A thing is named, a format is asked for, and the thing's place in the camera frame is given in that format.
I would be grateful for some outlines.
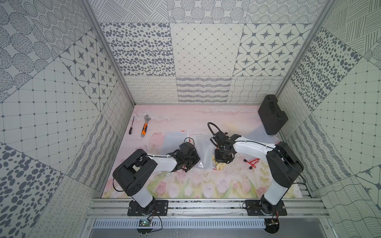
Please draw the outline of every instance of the grid pattern tile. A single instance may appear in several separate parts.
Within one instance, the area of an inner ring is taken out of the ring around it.
[[[2,141],[65,172],[99,115],[60,59],[2,104]]]
[[[362,58],[313,112],[354,173],[381,164],[380,73]]]
[[[242,24],[170,25],[176,76],[232,76]]]
[[[274,94],[283,77],[233,77],[227,103],[262,103],[268,94]]]
[[[106,117],[119,138],[123,138],[133,109],[134,106],[130,98],[117,79],[114,90],[103,106],[101,113]]]

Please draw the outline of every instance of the wire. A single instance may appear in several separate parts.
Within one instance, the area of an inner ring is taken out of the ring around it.
[[[290,166],[291,166],[291,168],[293,169],[293,170],[295,170],[295,172],[297,172],[298,173],[298,175],[303,179],[303,182],[304,182],[304,184],[306,184],[307,183],[307,181],[303,178],[303,176],[294,168],[294,166],[292,166],[286,159],[284,159],[284,161],[286,161]]]
[[[185,143],[185,140],[188,139],[188,138],[189,138],[189,139],[192,139],[192,141],[193,141],[193,145],[194,145],[194,139],[193,139],[193,138],[190,138],[190,137],[185,138],[183,143]]]
[[[260,144],[260,145],[263,145],[263,146],[266,146],[267,148],[270,148],[270,149],[274,149],[274,148],[271,148],[265,144],[262,144],[262,143],[259,143],[259,142],[256,142],[256,141],[235,141],[235,142],[254,142],[254,143],[257,143],[257,144]]]
[[[158,230],[154,230],[154,231],[152,231],[152,232],[158,232],[159,230],[161,230],[161,229],[163,229],[163,221],[162,221],[162,219],[160,218],[160,216],[158,216],[159,217],[159,219],[160,219],[160,223],[161,223],[161,225],[162,225],[162,227],[160,228],[160,229],[158,229]]]
[[[210,125],[213,125],[215,128],[217,128],[218,131],[221,131],[218,126],[216,126],[216,124],[214,123],[211,123],[211,122],[208,122],[208,128],[210,130],[210,132],[212,132],[212,134],[215,136],[216,134],[212,131],[212,129],[210,128]]]
[[[152,219],[153,219],[154,216],[155,216],[155,213],[156,213],[156,207],[155,207],[155,209],[154,209],[154,212],[151,213],[151,215],[149,215],[149,217],[147,218],[147,220],[149,221],[149,223],[151,223]]]
[[[117,190],[117,189],[115,188],[115,186],[114,186],[114,178],[112,178],[112,186],[114,187],[115,191],[117,191],[117,192],[124,192],[123,190]]]

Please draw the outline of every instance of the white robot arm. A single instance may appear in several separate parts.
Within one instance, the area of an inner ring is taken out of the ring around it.
[[[215,126],[218,132],[214,133],[210,125]],[[304,170],[302,163],[284,142],[265,144],[236,134],[229,137],[213,123],[209,122],[208,127],[213,134],[211,142],[217,147],[217,162],[229,164],[236,153],[245,153],[268,162],[273,181],[261,197],[261,206],[264,214],[273,214],[278,202]],[[199,160],[194,145],[189,142],[181,144],[179,150],[167,155],[151,155],[138,149],[115,169],[113,177],[123,191],[143,208],[145,214],[149,214],[155,199],[144,187],[148,177],[156,171],[174,172],[182,169],[187,172]]]

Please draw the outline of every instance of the clear plastic bag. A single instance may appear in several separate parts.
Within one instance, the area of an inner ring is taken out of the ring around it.
[[[166,131],[160,154],[166,155],[178,150],[187,137],[189,137],[189,132],[187,131]]]
[[[244,137],[249,140],[267,144],[275,144],[279,141],[279,138],[277,136],[268,135],[263,125],[258,126],[257,128],[246,134]],[[252,161],[253,159],[256,159],[254,156],[250,156],[247,154],[244,154],[244,156],[247,161]]]
[[[216,164],[212,161],[216,147],[212,144],[210,138],[211,135],[193,135],[194,145],[197,154],[200,156],[200,162],[194,166],[197,169],[217,169]]]

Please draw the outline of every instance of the black cable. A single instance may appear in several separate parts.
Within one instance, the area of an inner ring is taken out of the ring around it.
[[[210,130],[210,132],[212,132],[212,134],[215,136],[216,134],[212,131],[212,129],[210,128],[210,125],[213,125],[215,128],[217,128],[218,131],[221,131],[218,126],[216,126],[216,124],[214,123],[211,123],[211,122],[208,122],[208,128]]]
[[[303,178],[303,176],[286,160],[286,159],[284,159],[284,161],[286,161],[290,166],[291,166],[291,168],[293,169],[293,170],[295,170],[295,172],[297,172],[298,173],[298,175],[303,179],[303,182],[304,182],[304,184],[306,184],[307,183],[307,181]]]
[[[266,146],[267,148],[270,148],[270,149],[274,149],[274,148],[271,148],[271,147],[269,147],[269,146],[267,146],[267,145],[264,145],[264,144],[262,144],[262,143],[259,143],[259,142],[256,142],[256,141],[235,141],[235,142],[254,142],[254,143],[257,143],[257,144],[260,144],[260,145]]]
[[[114,187],[115,191],[117,191],[117,192],[124,192],[123,190],[117,190],[117,189],[115,188],[115,186],[114,186],[114,178],[112,179],[112,186]]]
[[[185,143],[185,140],[188,139],[188,138],[189,138],[189,139],[192,139],[192,141],[193,141],[193,145],[194,145],[194,139],[193,139],[193,138],[190,138],[190,137],[185,138],[183,143]]]
[[[152,232],[158,232],[159,230],[161,230],[161,229],[163,229],[163,221],[162,221],[162,219],[160,218],[160,216],[158,216],[159,217],[159,219],[160,219],[160,223],[162,224],[162,227],[160,228],[160,229],[158,229],[158,230],[154,230],[154,231],[152,231]]]

